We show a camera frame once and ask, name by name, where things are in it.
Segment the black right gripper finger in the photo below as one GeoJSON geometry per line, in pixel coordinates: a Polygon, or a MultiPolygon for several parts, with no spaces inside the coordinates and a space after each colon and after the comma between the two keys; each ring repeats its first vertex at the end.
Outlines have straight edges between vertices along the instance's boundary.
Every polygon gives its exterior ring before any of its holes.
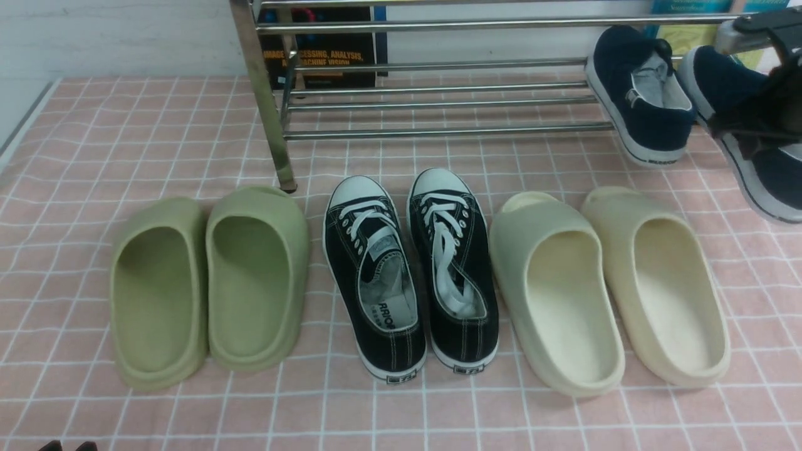
{"type": "Polygon", "coordinates": [[[98,446],[96,442],[83,442],[75,451],[98,451],[98,446]]]}

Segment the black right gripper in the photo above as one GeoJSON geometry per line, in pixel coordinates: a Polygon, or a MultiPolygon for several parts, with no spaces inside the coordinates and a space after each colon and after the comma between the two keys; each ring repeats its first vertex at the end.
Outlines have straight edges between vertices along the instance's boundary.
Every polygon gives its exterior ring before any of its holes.
{"type": "Polygon", "coordinates": [[[800,89],[800,60],[788,60],[769,74],[756,93],[733,108],[713,114],[708,120],[711,136],[736,139],[744,160],[760,152],[799,145],[800,89]]]}

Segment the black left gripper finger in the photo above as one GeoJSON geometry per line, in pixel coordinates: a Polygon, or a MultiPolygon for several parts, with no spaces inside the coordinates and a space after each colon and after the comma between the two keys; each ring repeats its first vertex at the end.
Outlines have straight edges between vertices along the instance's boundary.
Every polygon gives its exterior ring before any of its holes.
{"type": "Polygon", "coordinates": [[[62,442],[48,442],[38,451],[63,451],[62,442]]]}

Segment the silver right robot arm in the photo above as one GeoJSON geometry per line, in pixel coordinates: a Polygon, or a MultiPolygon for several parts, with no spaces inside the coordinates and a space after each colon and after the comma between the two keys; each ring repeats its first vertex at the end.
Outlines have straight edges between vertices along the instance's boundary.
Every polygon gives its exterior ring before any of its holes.
{"type": "MultiPolygon", "coordinates": [[[[161,390],[211,353],[232,371],[286,358],[301,329],[312,238],[291,194],[289,140],[378,139],[616,129],[634,162],[672,165],[693,120],[726,149],[747,197],[770,217],[800,222],[800,7],[738,16],[714,13],[490,22],[319,20],[315,12],[375,1],[230,3],[263,117],[279,188],[244,186],[209,217],[196,200],[164,198],[129,217],[110,262],[110,333],[125,383],[161,390]],[[297,35],[481,28],[605,31],[585,59],[582,88],[610,121],[491,128],[289,132],[298,73],[383,71],[330,62],[297,47],[297,35]]],[[[414,380],[432,352],[459,376],[481,374],[499,348],[502,294],[530,368],[554,391],[595,398],[625,371],[613,309],[646,368],[694,391],[728,369],[731,343],[711,270],[684,218],[625,187],[593,189],[574,209],[546,192],[518,192],[488,224],[469,186],[429,168],[410,186],[404,214],[367,176],[343,179],[323,214],[321,245],[345,302],[357,355],[388,386],[414,380]]]]}

